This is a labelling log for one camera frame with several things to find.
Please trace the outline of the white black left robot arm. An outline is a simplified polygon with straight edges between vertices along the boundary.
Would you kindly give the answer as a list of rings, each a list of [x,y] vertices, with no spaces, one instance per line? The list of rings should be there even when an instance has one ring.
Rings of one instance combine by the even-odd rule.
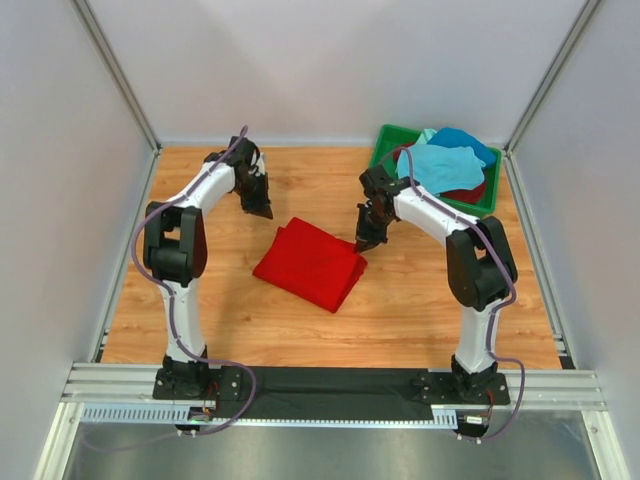
[[[142,256],[134,264],[163,297],[168,345],[153,397],[214,399],[219,375],[208,361],[199,314],[199,279],[208,261],[205,219],[220,199],[235,193],[243,212],[271,220],[265,156],[243,135],[210,153],[196,176],[165,202],[151,202],[138,233]]]

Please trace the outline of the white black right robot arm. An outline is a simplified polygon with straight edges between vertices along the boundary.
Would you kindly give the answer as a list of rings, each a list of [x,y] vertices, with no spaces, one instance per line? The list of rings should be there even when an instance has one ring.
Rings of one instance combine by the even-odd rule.
[[[359,181],[366,201],[357,205],[357,252],[386,243],[394,221],[418,227],[446,252],[449,289],[461,305],[460,336],[451,371],[422,377],[423,399],[508,404],[506,380],[497,371],[495,327],[497,309],[510,296],[518,273],[502,223],[493,216],[479,219],[459,212],[410,178],[392,178],[381,165],[365,170]]]

